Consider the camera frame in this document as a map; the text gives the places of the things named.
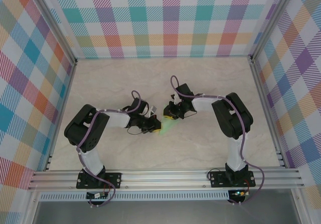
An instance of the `white arm segment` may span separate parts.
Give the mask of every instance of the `white arm segment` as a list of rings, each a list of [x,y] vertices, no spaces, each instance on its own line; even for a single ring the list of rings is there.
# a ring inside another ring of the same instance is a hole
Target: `white arm segment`
[[[122,112],[106,112],[105,114],[109,116],[109,120],[106,124],[106,128],[111,128],[111,127],[126,128],[130,120],[129,115],[124,114]]]
[[[238,171],[243,169],[246,166],[246,163],[241,159],[241,144],[243,136],[240,136],[237,140],[233,138],[229,139],[229,156],[227,158],[227,165],[233,170]]]
[[[198,97],[192,100],[193,107],[196,111],[214,111],[212,108],[212,103],[219,100],[218,98],[209,98],[209,97]],[[228,150],[228,159],[227,165],[233,170],[238,171],[243,169],[246,164],[241,159],[240,151],[241,151],[241,143],[243,136],[240,136],[237,140],[233,138],[229,139],[229,150]]]
[[[106,124],[106,128],[110,127],[121,127],[126,128],[129,123],[130,117],[128,114],[118,112],[106,112],[104,113],[109,116],[109,120]],[[103,169],[104,165],[100,161],[97,146],[91,151],[86,153],[81,152],[82,159],[85,166],[94,174],[97,175]]]
[[[194,109],[198,111],[207,111],[213,112],[212,103],[219,100],[218,98],[211,98],[211,97],[197,97],[192,100],[192,105]]]
[[[86,153],[80,152],[85,166],[94,174],[98,175],[99,172],[104,168],[104,165],[100,161],[97,147]]]

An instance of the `red wire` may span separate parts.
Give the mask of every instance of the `red wire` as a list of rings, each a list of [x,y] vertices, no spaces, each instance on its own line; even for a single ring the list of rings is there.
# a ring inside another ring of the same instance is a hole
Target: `red wire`
[[[244,181],[245,181],[246,184],[247,184],[247,192],[249,192],[249,190],[250,190],[250,183],[249,183],[249,181],[248,181],[247,179],[244,179]]]
[[[107,180],[108,182],[110,182],[109,180]],[[106,186],[106,185],[105,185]],[[108,192],[107,192],[107,195],[109,194],[109,192],[110,192],[110,185],[109,185],[109,190],[108,190]],[[105,195],[105,193],[104,193],[104,195]]]

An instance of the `metal frame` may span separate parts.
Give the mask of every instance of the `metal frame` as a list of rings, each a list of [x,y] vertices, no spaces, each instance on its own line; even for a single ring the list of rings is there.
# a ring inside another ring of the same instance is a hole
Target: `metal frame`
[[[262,182],[259,170],[250,168],[254,173],[257,189]],[[264,189],[303,188],[303,180],[297,169],[284,167],[265,167]],[[237,187],[211,188],[207,179],[208,169],[178,170],[108,170],[121,172],[121,187],[117,191],[162,191],[162,190],[235,190]],[[31,191],[83,191],[76,189],[79,171],[35,172],[30,183]]]
[[[41,15],[46,20],[49,28],[51,29],[51,31],[53,32],[53,34],[57,38],[58,43],[60,44],[60,46],[64,50],[67,57],[69,58],[69,60],[71,62],[74,63],[74,65],[76,65],[77,57],[72,52],[65,36],[62,34],[62,32],[58,26],[58,23],[56,22],[50,9],[48,8],[47,4],[45,3],[45,0],[34,0],[34,2],[36,3],[37,7],[39,8],[39,10],[41,12]]]
[[[299,218],[303,224],[312,224],[312,220],[310,218],[308,212],[308,199],[306,195],[306,191],[304,189],[292,189],[292,196],[294,199],[294,204],[296,206],[296,210],[298,212]]]
[[[39,197],[40,193],[39,192],[32,192],[31,196],[29,197],[29,203],[27,205],[27,211],[21,221],[22,224],[30,224],[33,223],[37,207],[39,204]]]
[[[40,202],[88,201],[86,191],[58,191],[40,193]],[[185,190],[185,191],[117,191],[112,201],[160,201],[160,200],[228,200],[228,190]]]
[[[71,90],[71,85],[72,85],[72,82],[74,80],[76,68],[77,68],[77,62],[75,62],[75,65],[72,66],[72,69],[71,69],[71,75],[70,75],[69,83],[68,83],[68,86],[67,86],[66,95],[65,95],[65,98],[64,98],[63,103],[62,103],[61,111],[59,112],[59,115],[58,115],[58,118],[57,118],[57,125],[56,125],[56,129],[55,129],[55,132],[54,132],[54,135],[53,135],[53,139],[52,139],[51,144],[50,144],[49,152],[48,152],[48,154],[46,156],[46,160],[47,161],[44,162],[44,164],[43,164],[43,166],[41,168],[43,170],[49,170],[48,164],[50,164],[51,158],[52,158],[52,156],[54,154],[54,150],[55,150],[56,142],[57,142],[57,138],[58,138],[58,133],[59,133],[61,122],[62,122],[62,117],[63,117],[65,109],[66,109],[66,105],[67,105],[69,93],[70,93],[70,90]]]
[[[250,69],[252,72],[252,76],[254,79],[256,89],[257,89],[259,97],[260,97],[260,101],[261,101],[261,104],[263,107],[263,111],[264,111],[264,115],[265,115],[265,118],[267,121],[267,125],[268,125],[270,133],[271,133],[271,137],[272,137],[272,140],[273,140],[273,143],[275,146],[275,150],[276,150],[277,154],[282,155],[284,165],[286,167],[289,167],[289,162],[286,158],[285,150],[283,149],[283,147],[280,143],[280,136],[278,134],[277,127],[276,127],[275,122],[273,120],[271,108],[268,106],[268,100],[267,100],[267,97],[264,93],[263,82],[261,81],[261,78],[259,77],[259,73],[257,71],[257,67],[254,64],[253,59],[250,56],[248,57],[248,62],[250,65]]]
[[[263,50],[265,44],[267,43],[268,39],[270,38],[274,28],[276,27],[276,25],[278,24],[279,20],[281,19],[288,3],[290,2],[290,0],[280,0],[279,3],[277,4],[274,13],[264,31],[264,33],[262,34],[254,52],[252,55],[252,59],[255,59],[258,57],[258,55],[261,53],[261,51]]]

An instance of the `checkered pattern wall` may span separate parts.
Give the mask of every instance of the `checkered pattern wall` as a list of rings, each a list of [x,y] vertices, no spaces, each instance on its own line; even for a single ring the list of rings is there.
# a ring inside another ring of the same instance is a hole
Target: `checkered pattern wall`
[[[290,166],[321,217],[321,0],[291,0],[258,61]]]
[[[253,46],[252,46],[252,48],[251,48],[251,51],[249,52],[249,55],[253,55],[253,52],[254,52],[257,44],[259,43],[259,41],[260,41],[260,39],[261,39],[261,37],[262,37],[262,34],[264,33],[267,25],[269,24],[269,22],[270,22],[270,20],[271,20],[271,17],[272,17],[272,15],[274,14],[274,12],[275,12],[275,10],[276,10],[276,6],[277,6],[277,4],[279,3],[279,1],[280,1],[280,0],[274,0],[274,1],[273,1],[273,4],[272,4],[272,6],[271,6],[271,8],[270,8],[270,10],[269,10],[269,12],[268,12],[268,14],[266,15],[266,17],[265,17],[265,19],[264,19],[264,22],[263,22],[263,24],[262,24],[262,26],[261,26],[261,28],[260,28],[260,31],[259,31],[259,33],[257,34],[257,36],[256,36],[256,38],[255,38],[254,44],[253,44]]]
[[[248,55],[269,0],[46,2],[76,55],[99,58]]]
[[[71,63],[33,0],[0,0],[0,223],[17,223],[48,153]]]

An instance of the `black mounting plate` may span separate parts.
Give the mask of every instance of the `black mounting plate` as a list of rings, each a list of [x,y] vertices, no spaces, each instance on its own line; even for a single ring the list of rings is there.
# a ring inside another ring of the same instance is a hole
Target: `black mounting plate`
[[[254,174],[252,171],[248,171],[247,175],[240,180],[240,182],[238,182],[235,185],[231,185],[230,181],[227,179],[226,175],[225,175],[226,171],[211,171],[209,174],[209,178],[211,179],[211,187],[212,188],[217,188],[217,187],[248,187],[246,181],[244,181],[244,179],[246,179],[249,182],[249,187],[254,187],[255,184],[255,179],[254,179]]]
[[[98,174],[98,177],[109,181],[112,183],[116,189],[120,188],[121,184],[121,173],[104,173],[102,176],[101,174]],[[96,178],[89,175],[86,171],[82,170],[78,174],[77,189],[103,189],[106,188],[106,190],[109,189],[109,186],[105,186],[105,183],[102,181],[98,181]]]

